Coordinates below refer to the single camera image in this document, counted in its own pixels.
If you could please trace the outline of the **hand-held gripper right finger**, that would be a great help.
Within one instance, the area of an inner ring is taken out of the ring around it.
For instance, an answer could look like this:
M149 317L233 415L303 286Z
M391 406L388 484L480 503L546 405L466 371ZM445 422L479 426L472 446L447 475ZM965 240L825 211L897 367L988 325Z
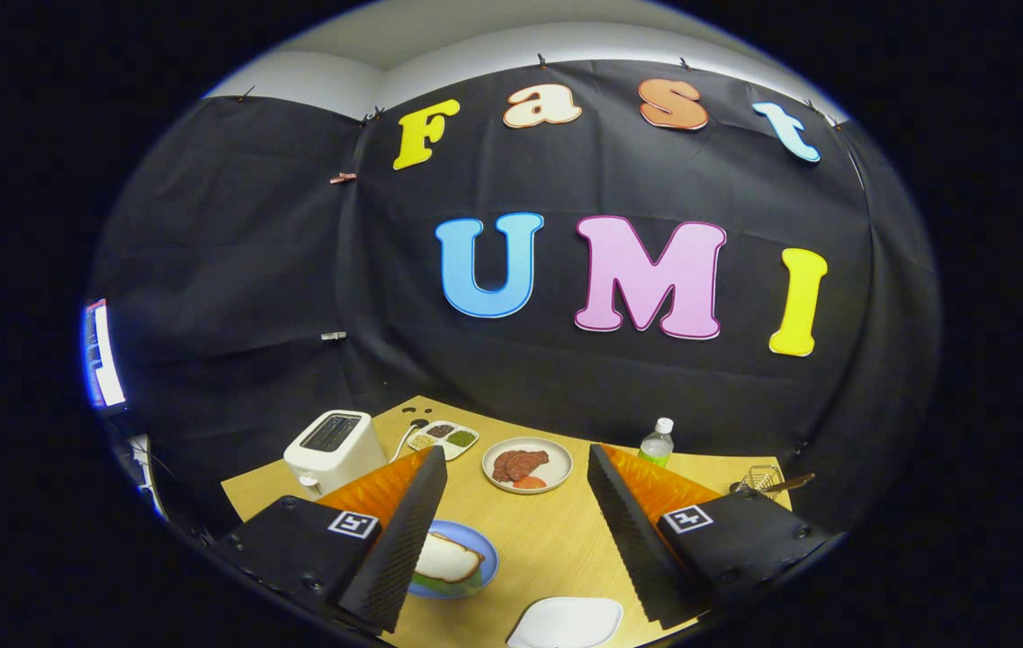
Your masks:
M646 617L741 614L822 558L831 534L753 489L721 495L621 448L590 447L587 480Z

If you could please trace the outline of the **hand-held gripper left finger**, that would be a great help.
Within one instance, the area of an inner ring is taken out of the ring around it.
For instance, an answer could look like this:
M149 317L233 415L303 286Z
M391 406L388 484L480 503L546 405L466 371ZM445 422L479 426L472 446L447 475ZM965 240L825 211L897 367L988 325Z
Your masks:
M320 503L278 498L216 541L216 553L318 619L392 632L446 481L443 448L429 446Z

